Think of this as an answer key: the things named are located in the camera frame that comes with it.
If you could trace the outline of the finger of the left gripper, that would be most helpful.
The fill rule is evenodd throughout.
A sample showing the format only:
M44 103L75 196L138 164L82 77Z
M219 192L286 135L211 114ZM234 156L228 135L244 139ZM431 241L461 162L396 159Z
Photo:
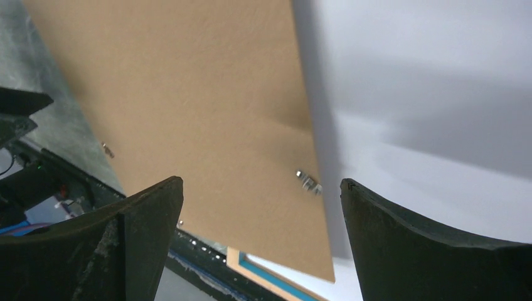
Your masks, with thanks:
M1 113L29 117L51 105L53 99L45 94L1 87Z

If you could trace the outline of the landscape photo print board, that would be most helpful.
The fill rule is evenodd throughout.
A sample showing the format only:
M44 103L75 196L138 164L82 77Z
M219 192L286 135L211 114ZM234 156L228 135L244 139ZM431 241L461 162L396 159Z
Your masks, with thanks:
M341 205L353 179L447 226L531 245L531 2L294 1L321 172L327 300L362 296Z

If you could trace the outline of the blue wooden picture frame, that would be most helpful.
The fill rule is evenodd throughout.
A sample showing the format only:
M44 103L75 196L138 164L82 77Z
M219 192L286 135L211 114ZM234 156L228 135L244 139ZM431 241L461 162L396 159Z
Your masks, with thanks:
M234 248L226 249L226 265L284 300L326 300L292 280L252 263L244 252Z

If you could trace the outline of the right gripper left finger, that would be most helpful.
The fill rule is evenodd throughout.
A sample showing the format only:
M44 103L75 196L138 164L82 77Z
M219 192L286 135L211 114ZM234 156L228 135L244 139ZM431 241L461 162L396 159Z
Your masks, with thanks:
M1 237L2 300L153 300L183 205L169 177L24 236Z

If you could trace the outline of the brown wooden backing board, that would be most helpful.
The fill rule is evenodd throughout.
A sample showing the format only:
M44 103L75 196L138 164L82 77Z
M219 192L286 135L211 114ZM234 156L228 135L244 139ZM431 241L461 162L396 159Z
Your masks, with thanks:
M25 1L124 192L183 179L183 229L334 280L290 1Z

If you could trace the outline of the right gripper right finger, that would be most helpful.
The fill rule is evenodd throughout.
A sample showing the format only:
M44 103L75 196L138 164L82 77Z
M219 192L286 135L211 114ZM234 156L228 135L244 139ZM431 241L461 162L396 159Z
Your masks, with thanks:
M531 245L447 226L353 179L341 205L365 300L530 300Z

